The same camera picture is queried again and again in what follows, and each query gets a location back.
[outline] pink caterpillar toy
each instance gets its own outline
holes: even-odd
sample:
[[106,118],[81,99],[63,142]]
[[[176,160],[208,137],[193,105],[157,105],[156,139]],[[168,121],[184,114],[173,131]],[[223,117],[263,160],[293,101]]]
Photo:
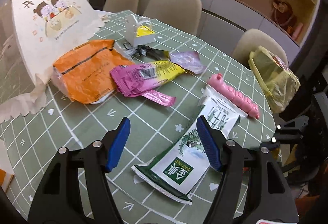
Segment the pink caterpillar toy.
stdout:
[[223,81],[222,74],[214,74],[208,79],[207,84],[212,86],[221,95],[224,95],[237,107],[245,111],[252,118],[260,118],[259,107],[253,103],[248,96],[244,96],[242,92],[236,91],[233,87],[226,85]]

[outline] blue gripper pad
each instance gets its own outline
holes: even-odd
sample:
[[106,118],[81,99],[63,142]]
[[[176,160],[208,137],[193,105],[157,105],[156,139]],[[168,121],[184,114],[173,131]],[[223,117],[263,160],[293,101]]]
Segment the blue gripper pad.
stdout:
[[203,118],[199,117],[197,119],[197,133],[200,137],[200,140],[203,144],[204,150],[206,152],[207,158],[210,162],[211,167],[213,167],[216,171],[219,171],[222,164],[220,162],[220,150],[216,146],[213,137],[211,135],[211,131],[207,127],[208,124],[204,123]]
[[121,154],[130,134],[130,120],[128,118],[125,118],[123,120],[123,123],[121,122],[117,129],[119,129],[117,130],[117,135],[114,139],[111,148],[108,150],[108,161],[106,164],[106,168],[109,171],[112,171],[112,169],[117,166],[121,158]]

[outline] orange plastic bag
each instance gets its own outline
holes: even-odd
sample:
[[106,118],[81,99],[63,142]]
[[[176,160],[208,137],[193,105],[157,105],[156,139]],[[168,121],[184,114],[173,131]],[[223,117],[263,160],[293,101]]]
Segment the orange plastic bag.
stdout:
[[113,49],[114,40],[93,40],[61,56],[54,63],[52,82],[72,101],[99,101],[116,89],[110,71],[134,62]]

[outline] barcode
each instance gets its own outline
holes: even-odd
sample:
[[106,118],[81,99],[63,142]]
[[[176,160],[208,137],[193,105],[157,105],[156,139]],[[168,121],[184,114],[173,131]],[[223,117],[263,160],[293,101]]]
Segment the barcode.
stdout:
[[144,79],[156,78],[155,68],[141,69],[139,72]]

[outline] green and white package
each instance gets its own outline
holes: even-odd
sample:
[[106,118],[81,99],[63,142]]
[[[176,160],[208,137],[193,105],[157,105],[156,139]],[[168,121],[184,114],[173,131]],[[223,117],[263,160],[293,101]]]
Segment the green and white package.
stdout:
[[[206,87],[200,99],[203,109],[197,117],[204,115],[210,126],[221,130],[227,138],[241,116],[213,91],[211,87]],[[171,147],[147,163],[132,166],[132,170],[171,199],[191,205],[190,191],[209,166],[195,120]]]

